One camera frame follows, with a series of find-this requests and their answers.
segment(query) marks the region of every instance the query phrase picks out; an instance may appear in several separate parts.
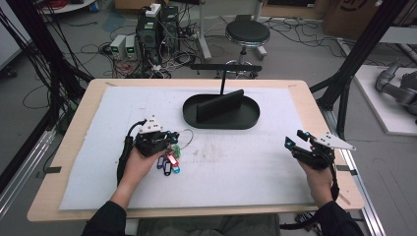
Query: white mount bracket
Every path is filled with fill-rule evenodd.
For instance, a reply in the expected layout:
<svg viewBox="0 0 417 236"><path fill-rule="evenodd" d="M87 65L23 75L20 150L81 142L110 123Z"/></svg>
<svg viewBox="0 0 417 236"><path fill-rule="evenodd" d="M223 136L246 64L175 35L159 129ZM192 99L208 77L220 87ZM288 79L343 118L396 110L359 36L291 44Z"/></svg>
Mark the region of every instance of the white mount bracket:
<svg viewBox="0 0 417 236"><path fill-rule="evenodd" d="M162 131L162 129L163 127L160 125L159 121L152 115L152 117L139 129L139 134Z"/></svg>
<svg viewBox="0 0 417 236"><path fill-rule="evenodd" d="M155 18L160 11L160 7L161 7L160 4L156 4L156 3L150 4L150 11L146 11L145 15L147 17L154 17Z"/></svg>
<svg viewBox="0 0 417 236"><path fill-rule="evenodd" d="M347 142L341 140L329 132L325 133L321 137L315 138L315 142L328 148L356 150L355 146L348 144Z"/></svg>

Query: human hand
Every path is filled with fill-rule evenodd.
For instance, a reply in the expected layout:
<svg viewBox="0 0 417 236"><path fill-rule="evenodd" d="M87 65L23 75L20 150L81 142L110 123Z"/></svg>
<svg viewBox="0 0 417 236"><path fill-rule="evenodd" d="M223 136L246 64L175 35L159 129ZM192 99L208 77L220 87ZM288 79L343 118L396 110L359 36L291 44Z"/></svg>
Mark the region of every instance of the human hand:
<svg viewBox="0 0 417 236"><path fill-rule="evenodd" d="M136 188L142 179L149 173L155 161L164 154L162 150L152 156L144 157L136 147L132 148L126 163L125 172L120 183Z"/></svg>
<svg viewBox="0 0 417 236"><path fill-rule="evenodd" d="M142 179L149 173L155 161L162 156L164 152L165 150L162 150L152 156L144 157L136 147L133 147L129 154L123 177L110 201L123 209L126 209L139 183L141 183Z"/></svg>
<svg viewBox="0 0 417 236"><path fill-rule="evenodd" d="M324 170L316 170L298 161L307 175L307 183L310 187L310 194L313 197L314 202L318 208L324 206L326 203L333 200L331 197L331 172L329 168Z"/></svg>

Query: stool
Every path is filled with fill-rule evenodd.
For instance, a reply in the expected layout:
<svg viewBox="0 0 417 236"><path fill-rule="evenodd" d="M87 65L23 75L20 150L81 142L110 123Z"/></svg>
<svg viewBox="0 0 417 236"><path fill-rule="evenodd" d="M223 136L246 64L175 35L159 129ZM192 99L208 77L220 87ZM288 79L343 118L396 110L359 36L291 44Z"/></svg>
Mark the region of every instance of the stool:
<svg viewBox="0 0 417 236"><path fill-rule="evenodd" d="M252 65L245 61L246 48L256 48L265 45L269 40L269 36L269 29L259 22L241 20L229 23L226 27L226 37L231 42L241 45L242 51L240 52L238 60L231 60L226 64ZM241 76L247 77L244 75L245 71L230 73L236 73L236 79ZM253 79L255 77L256 75L254 75L254 73L250 74L250 78Z"/></svg>

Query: electronic equipment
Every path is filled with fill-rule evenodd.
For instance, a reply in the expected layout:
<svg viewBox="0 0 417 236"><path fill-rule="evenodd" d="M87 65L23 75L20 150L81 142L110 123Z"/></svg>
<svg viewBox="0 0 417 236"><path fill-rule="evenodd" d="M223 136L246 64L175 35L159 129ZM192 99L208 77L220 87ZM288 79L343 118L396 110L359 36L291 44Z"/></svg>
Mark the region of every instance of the electronic equipment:
<svg viewBox="0 0 417 236"><path fill-rule="evenodd" d="M140 55L139 44L134 35L126 36L126 54L129 60L138 60Z"/></svg>
<svg viewBox="0 0 417 236"><path fill-rule="evenodd" d="M178 39L178 7L165 6L162 8L160 21L163 27L165 49L172 53L179 49L180 44Z"/></svg>
<svg viewBox="0 0 417 236"><path fill-rule="evenodd" d="M161 62L159 51L161 48L161 27L155 17L140 16L136 28L144 63L159 65Z"/></svg>
<svg viewBox="0 0 417 236"><path fill-rule="evenodd" d="M115 60L123 60L126 56L126 35L117 35L111 42L110 49Z"/></svg>
<svg viewBox="0 0 417 236"><path fill-rule="evenodd" d="M268 5L314 7L316 0L268 0Z"/></svg>

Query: black stool seat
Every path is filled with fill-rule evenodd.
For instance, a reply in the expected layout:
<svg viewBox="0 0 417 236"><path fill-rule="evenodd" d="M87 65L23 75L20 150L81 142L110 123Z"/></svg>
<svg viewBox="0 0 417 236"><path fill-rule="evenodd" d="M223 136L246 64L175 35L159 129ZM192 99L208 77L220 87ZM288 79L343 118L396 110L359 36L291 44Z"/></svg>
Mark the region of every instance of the black stool seat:
<svg viewBox="0 0 417 236"><path fill-rule="evenodd" d="M234 21L226 27L226 37L242 46L262 46L268 42L269 36L269 29L255 21Z"/></svg>

